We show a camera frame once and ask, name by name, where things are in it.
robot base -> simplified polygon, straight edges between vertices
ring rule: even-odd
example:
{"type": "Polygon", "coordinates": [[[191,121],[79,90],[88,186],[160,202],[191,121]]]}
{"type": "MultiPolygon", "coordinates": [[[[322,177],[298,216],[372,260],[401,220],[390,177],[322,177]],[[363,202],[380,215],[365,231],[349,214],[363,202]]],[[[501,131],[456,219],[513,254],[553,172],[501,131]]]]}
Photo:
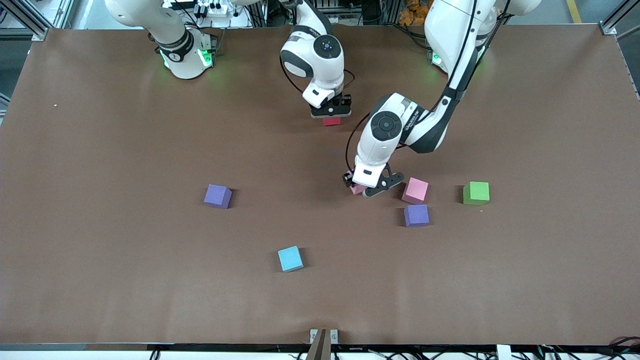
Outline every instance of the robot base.
{"type": "Polygon", "coordinates": [[[325,117],[347,117],[351,115],[351,95],[343,95],[339,93],[333,99],[322,104],[319,109],[311,108],[311,117],[314,119],[322,119],[325,117]]]}
{"type": "Polygon", "coordinates": [[[196,78],[208,68],[213,67],[218,48],[218,37],[202,33],[197,29],[188,29],[188,31],[193,34],[194,45],[191,51],[180,62],[164,59],[164,66],[181,79],[196,78]]]}

pink cube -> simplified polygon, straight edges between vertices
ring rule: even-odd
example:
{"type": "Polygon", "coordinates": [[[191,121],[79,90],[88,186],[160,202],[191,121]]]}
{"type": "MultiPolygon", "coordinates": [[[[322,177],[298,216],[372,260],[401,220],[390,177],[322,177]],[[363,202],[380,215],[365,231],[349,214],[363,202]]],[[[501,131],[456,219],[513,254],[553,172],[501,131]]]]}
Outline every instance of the pink cube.
{"type": "Polygon", "coordinates": [[[326,118],[322,119],[322,125],[324,125],[324,126],[340,125],[340,118],[339,117],[326,117],[326,118]]]}
{"type": "Polygon", "coordinates": [[[359,193],[365,191],[367,187],[360,184],[354,184],[350,189],[353,192],[353,195],[358,195],[359,193]]]}
{"type": "Polygon", "coordinates": [[[406,184],[404,188],[404,194],[402,194],[402,199],[406,202],[411,202],[412,204],[422,204],[425,196],[427,196],[427,187],[429,183],[426,183],[422,180],[418,180],[414,177],[409,178],[409,182],[406,184]]]}

blue cube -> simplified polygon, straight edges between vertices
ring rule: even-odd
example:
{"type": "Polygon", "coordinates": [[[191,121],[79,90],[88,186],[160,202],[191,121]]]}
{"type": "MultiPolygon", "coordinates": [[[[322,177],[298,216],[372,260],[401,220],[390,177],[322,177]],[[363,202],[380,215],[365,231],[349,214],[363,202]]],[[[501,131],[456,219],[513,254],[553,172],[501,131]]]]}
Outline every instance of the blue cube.
{"type": "Polygon", "coordinates": [[[427,206],[409,205],[404,209],[404,224],[406,227],[420,227],[429,225],[427,206]]]}
{"type": "Polygon", "coordinates": [[[282,271],[290,272],[297,269],[302,269],[302,258],[300,257],[300,249],[297,246],[288,247],[278,251],[278,257],[280,257],[280,265],[282,265],[282,271]]]}
{"type": "Polygon", "coordinates": [[[227,209],[231,201],[231,190],[226,186],[209,185],[207,195],[204,196],[204,202],[214,208],[227,209]]]}

yellow floor stripe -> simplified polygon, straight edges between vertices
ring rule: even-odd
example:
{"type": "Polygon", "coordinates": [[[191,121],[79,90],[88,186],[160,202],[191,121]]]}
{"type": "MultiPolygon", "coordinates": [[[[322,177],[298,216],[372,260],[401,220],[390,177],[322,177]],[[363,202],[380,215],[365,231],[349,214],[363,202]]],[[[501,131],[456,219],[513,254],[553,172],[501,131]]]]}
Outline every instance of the yellow floor stripe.
{"type": "Polygon", "coordinates": [[[582,24],[580,13],[578,12],[578,6],[575,5],[575,0],[566,0],[567,6],[569,6],[569,12],[571,13],[571,19],[574,24],[582,24]]]}

purple cube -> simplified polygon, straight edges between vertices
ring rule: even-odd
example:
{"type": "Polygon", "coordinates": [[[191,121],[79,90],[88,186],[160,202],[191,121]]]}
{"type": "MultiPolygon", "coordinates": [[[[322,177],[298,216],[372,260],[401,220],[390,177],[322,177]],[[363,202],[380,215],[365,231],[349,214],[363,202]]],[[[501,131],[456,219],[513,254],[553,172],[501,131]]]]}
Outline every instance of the purple cube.
{"type": "Polygon", "coordinates": [[[426,205],[409,205],[404,208],[404,224],[406,227],[429,225],[429,213],[426,205]]]}
{"type": "Polygon", "coordinates": [[[204,202],[214,208],[227,209],[231,200],[231,190],[226,186],[210,184],[204,202]]]}

